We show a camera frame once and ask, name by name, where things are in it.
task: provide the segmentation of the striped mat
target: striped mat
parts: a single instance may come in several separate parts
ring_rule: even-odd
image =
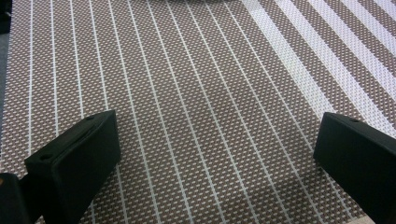
[[[1,171],[116,109],[122,160],[82,223],[347,223],[318,126],[395,137],[395,55],[394,0],[16,0]]]

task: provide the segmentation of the woven vinyl surface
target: woven vinyl surface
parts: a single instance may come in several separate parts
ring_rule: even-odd
[[[122,160],[82,223],[347,223],[318,126],[396,136],[395,36],[390,0],[16,0],[1,171],[116,109]]]

